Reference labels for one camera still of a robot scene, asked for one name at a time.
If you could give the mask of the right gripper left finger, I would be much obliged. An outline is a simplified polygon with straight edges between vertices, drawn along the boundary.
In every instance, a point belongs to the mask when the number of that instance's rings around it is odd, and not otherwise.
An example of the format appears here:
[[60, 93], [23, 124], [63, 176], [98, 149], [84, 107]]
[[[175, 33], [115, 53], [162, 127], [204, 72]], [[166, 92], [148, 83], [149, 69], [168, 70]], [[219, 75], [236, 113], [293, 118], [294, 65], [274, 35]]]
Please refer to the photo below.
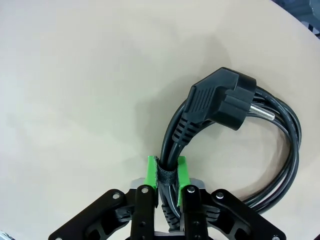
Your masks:
[[50, 240], [106, 240], [131, 224], [131, 240], [153, 240], [158, 204], [157, 158], [147, 159], [146, 177], [127, 193], [111, 189], [49, 235]]

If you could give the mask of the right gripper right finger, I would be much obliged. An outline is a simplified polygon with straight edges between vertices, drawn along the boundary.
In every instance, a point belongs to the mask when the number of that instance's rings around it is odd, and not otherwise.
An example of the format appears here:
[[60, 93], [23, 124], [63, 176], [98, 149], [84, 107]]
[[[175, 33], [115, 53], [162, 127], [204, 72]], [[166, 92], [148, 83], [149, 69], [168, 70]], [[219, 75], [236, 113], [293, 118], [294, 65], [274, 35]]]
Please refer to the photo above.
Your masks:
[[191, 183], [185, 156], [178, 158], [178, 202], [187, 240], [208, 240], [214, 228], [229, 240], [285, 240], [283, 231], [225, 189], [208, 193]]

